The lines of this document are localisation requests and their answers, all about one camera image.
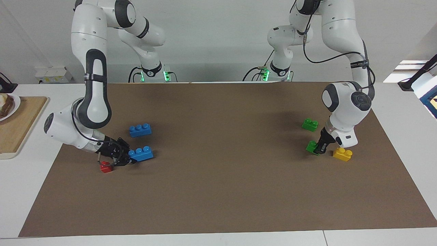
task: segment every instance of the lego brick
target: lego brick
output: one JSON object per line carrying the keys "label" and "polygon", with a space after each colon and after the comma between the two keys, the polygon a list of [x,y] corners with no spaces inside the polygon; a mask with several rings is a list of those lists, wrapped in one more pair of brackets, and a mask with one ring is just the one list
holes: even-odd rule
{"label": "lego brick", "polygon": [[131,137],[141,137],[152,134],[152,129],[149,124],[137,125],[136,127],[129,127],[129,134]]}
{"label": "lego brick", "polygon": [[149,146],[144,148],[138,148],[136,151],[129,151],[129,157],[136,160],[137,162],[142,162],[153,158],[152,149]]}
{"label": "lego brick", "polygon": [[302,124],[302,128],[311,132],[315,132],[317,127],[319,126],[319,122],[316,120],[311,120],[310,118],[305,119]]}
{"label": "lego brick", "polygon": [[103,173],[108,173],[108,172],[112,172],[114,170],[113,166],[105,166],[105,165],[109,165],[109,162],[102,162],[103,165],[100,165],[100,170]]}
{"label": "lego brick", "polygon": [[317,148],[317,142],[316,141],[310,141],[309,143],[308,143],[308,146],[306,147],[306,150],[308,151],[308,152],[310,152],[311,154],[313,154],[313,155],[317,155],[317,156],[319,156],[320,154],[316,154],[316,153],[314,153],[314,150]]}
{"label": "lego brick", "polygon": [[345,150],[344,148],[337,148],[335,151],[334,151],[334,154],[333,154],[333,157],[335,157],[335,158],[337,158],[337,159],[340,159],[340,160],[342,160],[342,161],[345,161],[345,162],[347,162],[347,161],[349,161],[350,160],[350,158],[352,157],[352,151],[350,151],[350,150]]}

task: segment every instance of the white table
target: white table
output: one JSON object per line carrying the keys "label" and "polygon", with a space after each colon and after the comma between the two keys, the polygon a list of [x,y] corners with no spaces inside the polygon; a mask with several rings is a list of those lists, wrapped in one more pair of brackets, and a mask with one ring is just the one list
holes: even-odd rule
{"label": "white table", "polygon": [[[397,84],[376,84],[373,110],[434,216],[437,216],[437,121],[414,93]],[[299,245],[436,246],[437,228],[259,232],[190,235],[109,235],[15,239],[61,144],[43,132],[47,115],[82,97],[83,84],[20,85],[19,96],[48,96],[50,102],[19,155],[0,160],[0,246],[4,245]]]}

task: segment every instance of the white plate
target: white plate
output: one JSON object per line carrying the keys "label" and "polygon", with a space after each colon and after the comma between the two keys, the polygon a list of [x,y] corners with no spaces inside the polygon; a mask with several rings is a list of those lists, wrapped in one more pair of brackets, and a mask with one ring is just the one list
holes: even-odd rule
{"label": "white plate", "polygon": [[1,118],[0,121],[5,120],[5,119],[9,118],[11,115],[13,115],[21,103],[21,99],[19,96],[14,95],[14,94],[8,94],[8,95],[14,99],[14,103],[12,105],[11,111],[9,111],[9,114],[7,114],[6,117]]}

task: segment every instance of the black stand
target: black stand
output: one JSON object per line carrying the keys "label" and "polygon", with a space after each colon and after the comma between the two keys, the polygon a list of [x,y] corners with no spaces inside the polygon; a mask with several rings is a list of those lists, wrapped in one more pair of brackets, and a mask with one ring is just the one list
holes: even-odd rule
{"label": "black stand", "polygon": [[428,72],[429,69],[435,64],[437,63],[437,54],[431,58],[431,60],[429,60],[427,63],[425,63],[425,65],[419,70],[417,71],[417,73],[415,75],[413,75],[413,77],[411,77],[411,79],[409,79],[407,82],[399,82],[398,85],[399,87],[403,90],[403,91],[414,91],[411,86],[413,85],[414,82],[416,82],[416,80],[418,78],[420,78],[420,76],[422,76],[424,73]]}
{"label": "black stand", "polygon": [[0,77],[0,86],[2,87],[0,93],[12,93],[14,92],[15,88],[17,88],[18,84],[8,83],[2,77]]}

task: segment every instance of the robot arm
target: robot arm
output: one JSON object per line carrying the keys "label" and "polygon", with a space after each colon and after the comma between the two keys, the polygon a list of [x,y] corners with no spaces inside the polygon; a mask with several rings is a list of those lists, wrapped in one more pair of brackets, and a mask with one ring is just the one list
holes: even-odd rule
{"label": "robot arm", "polygon": [[[159,33],[160,37],[163,37],[163,31],[161,30]],[[127,44],[137,53],[141,62],[142,73],[145,74],[148,82],[167,82],[169,80],[165,73],[165,65],[161,63],[158,53],[154,48],[162,46],[164,39],[157,42],[156,40],[149,40],[148,35],[140,39],[125,30],[119,30],[118,36],[123,43]]]}
{"label": "robot arm", "polygon": [[128,0],[76,0],[75,7],[71,46],[85,70],[86,92],[84,98],[50,114],[44,131],[64,144],[112,157],[114,166],[135,163],[124,140],[114,140],[96,130],[111,119],[107,96],[107,29],[124,29],[151,46],[164,43],[163,31],[145,17],[137,18],[135,7]]}
{"label": "robot arm", "polygon": [[288,77],[293,60],[290,46],[302,45],[304,34],[307,34],[306,42],[312,40],[313,29],[309,27],[308,31],[305,31],[308,20],[309,15],[303,15],[293,7],[290,13],[290,25],[278,26],[268,32],[267,41],[274,49],[269,80],[283,81]]}
{"label": "robot arm", "polygon": [[[322,16],[322,37],[325,45],[340,53],[348,53],[346,56],[353,76],[353,81],[329,84],[322,94],[323,103],[332,115],[321,131],[314,152],[324,154],[326,147],[332,143],[338,143],[344,148],[358,144],[354,127],[370,112],[375,89],[371,81],[370,74],[373,72],[369,67],[366,47],[356,27],[354,1],[296,0],[290,13],[290,23],[295,33],[299,34],[298,37],[303,36],[301,44],[304,50],[305,44],[312,38],[309,21],[313,14]],[[273,65],[276,66],[276,60],[273,60]]]}

